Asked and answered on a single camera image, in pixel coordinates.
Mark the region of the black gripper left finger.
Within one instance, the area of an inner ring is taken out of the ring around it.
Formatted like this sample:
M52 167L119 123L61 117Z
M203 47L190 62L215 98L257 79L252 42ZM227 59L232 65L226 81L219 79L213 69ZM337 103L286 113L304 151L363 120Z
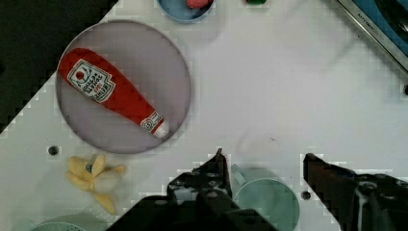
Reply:
M208 190L222 191L232 196L227 161L221 148L206 163L171 180L166 187L166 194L182 204L195 201L200 192Z

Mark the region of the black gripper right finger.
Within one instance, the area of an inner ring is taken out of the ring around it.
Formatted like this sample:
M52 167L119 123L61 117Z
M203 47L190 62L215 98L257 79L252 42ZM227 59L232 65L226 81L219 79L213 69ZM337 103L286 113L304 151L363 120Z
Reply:
M408 231L405 181L384 173L358 174L313 153L305 155L303 178L342 231Z

